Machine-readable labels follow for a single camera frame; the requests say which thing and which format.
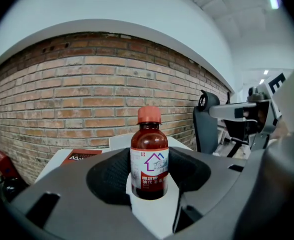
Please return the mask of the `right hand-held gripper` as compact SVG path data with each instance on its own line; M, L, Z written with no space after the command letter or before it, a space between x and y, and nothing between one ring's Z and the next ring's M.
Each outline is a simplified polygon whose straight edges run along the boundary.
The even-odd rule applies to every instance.
M209 115L220 120L244 120L257 121L256 133L249 135L249 146L252 151L265 149L268 144L287 136L287 127L281 112L273 100L273 95L286 80L280 73L271 76L258 86L252 86L248 90L247 101L242 103L230 103L214 105L209 108Z

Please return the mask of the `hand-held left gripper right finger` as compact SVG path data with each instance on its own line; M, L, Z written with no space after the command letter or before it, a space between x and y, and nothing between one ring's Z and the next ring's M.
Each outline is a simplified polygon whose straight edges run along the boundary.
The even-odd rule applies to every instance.
M246 161L191 151L169 149L169 172L178 186L172 236L166 240L233 240L232 215L210 218L238 180Z

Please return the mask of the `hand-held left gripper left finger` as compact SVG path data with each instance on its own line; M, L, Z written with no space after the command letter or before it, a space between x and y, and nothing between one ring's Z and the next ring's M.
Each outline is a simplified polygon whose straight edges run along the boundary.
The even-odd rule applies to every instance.
M11 202L11 215L33 240L156 240L132 213L129 152L57 167Z

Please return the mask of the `brown bottle with orange cap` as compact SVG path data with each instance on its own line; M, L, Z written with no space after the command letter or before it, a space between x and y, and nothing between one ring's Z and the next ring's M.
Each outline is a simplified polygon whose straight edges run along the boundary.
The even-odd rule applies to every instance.
M159 199L167 192L169 145L161 124L158 107L138 109L139 129L131 138L130 174L132 193L144 200Z

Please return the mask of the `red box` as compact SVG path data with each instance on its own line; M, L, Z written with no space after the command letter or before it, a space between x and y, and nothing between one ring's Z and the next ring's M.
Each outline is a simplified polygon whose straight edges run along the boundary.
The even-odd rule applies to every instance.
M21 178L13 162L11 161L11 158L2 151L0 151L0 172L5 178Z

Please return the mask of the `black office chair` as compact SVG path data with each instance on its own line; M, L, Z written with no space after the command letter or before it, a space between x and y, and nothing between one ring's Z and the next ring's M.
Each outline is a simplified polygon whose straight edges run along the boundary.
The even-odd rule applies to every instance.
M219 98L210 92L202 90L198 106L193 110L193 124L197 151L213 154L218 148L218 119L209 115L209 108L220 104ZM231 140L235 142L234 147L227 155L233 157L241 145L248 145L248 136L245 133L247 122L224 120L225 127Z

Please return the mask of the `red book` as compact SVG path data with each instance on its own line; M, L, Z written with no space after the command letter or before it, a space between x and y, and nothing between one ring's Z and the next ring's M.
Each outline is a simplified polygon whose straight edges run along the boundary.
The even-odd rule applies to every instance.
M70 164L75 161L80 161L92 156L96 156L102 153L101 149L98 150L86 150L86 149L73 149L67 157L61 163L62 165Z

